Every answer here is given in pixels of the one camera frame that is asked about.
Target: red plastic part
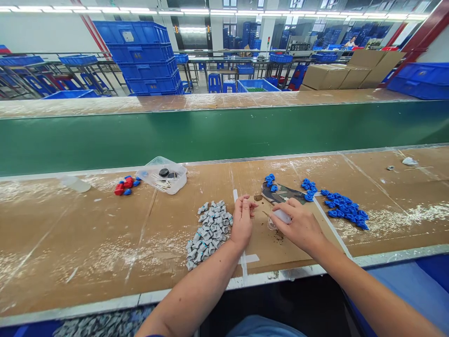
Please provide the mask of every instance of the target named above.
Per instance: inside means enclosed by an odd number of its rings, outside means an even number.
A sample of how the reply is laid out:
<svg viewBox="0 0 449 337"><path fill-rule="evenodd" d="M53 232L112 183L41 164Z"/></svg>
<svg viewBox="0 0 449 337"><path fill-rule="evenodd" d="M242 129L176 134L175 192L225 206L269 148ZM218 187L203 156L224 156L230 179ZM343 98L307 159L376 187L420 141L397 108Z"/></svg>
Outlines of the red plastic part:
<svg viewBox="0 0 449 337"><path fill-rule="evenodd" d="M116 190L114 191L115 195L122 195L125 192L125 189L123 188L124 184L118 183L116 186Z"/></svg>

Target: blue chair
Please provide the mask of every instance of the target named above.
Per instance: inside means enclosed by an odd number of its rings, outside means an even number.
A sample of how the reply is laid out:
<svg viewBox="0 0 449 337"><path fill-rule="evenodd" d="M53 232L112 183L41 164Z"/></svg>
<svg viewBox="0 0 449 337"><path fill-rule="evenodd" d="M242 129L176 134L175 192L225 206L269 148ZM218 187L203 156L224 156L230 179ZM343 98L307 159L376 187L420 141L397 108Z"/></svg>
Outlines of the blue chair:
<svg viewBox="0 0 449 337"><path fill-rule="evenodd" d="M217 94L223 92L220 74L209 74L209 94L212 91L215 91Z"/></svg>
<svg viewBox="0 0 449 337"><path fill-rule="evenodd" d="M228 88L232 89L232 92L237 92L237 89L235 88L235 81L224 81L223 82L223 92L227 94Z"/></svg>

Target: stacked blue crates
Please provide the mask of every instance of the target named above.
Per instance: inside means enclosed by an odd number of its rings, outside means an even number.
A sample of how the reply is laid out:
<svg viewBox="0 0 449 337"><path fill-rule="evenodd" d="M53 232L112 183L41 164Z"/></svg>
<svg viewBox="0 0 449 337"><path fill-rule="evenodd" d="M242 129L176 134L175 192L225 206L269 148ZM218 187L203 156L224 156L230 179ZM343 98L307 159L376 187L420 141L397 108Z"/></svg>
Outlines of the stacked blue crates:
<svg viewBox="0 0 449 337"><path fill-rule="evenodd" d="M182 95L167 28L151 21L94 21L136 96Z"/></svg>

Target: blue plastic part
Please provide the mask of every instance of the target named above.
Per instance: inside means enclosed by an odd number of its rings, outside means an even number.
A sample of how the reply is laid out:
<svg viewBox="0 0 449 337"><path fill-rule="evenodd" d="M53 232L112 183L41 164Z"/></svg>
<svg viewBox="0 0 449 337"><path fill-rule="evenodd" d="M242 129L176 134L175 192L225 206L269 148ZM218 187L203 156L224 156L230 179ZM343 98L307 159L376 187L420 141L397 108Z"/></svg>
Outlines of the blue plastic part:
<svg viewBox="0 0 449 337"><path fill-rule="evenodd" d="M308 202L312 202L313 201L313 195L310 194L305 194L304 195L304 199Z"/></svg>

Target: plastic bottle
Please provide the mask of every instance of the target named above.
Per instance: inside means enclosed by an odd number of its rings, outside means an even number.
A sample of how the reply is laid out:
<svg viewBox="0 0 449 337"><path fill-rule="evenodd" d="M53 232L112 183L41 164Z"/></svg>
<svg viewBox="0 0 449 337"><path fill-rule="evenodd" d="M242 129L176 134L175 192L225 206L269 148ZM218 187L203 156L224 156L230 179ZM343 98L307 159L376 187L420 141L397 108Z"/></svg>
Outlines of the plastic bottle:
<svg viewBox="0 0 449 337"><path fill-rule="evenodd" d="M59 180L65 187L69 187L79 193L87 192L88 190L90 190L89 183L86 183L75 176L62 176Z"/></svg>

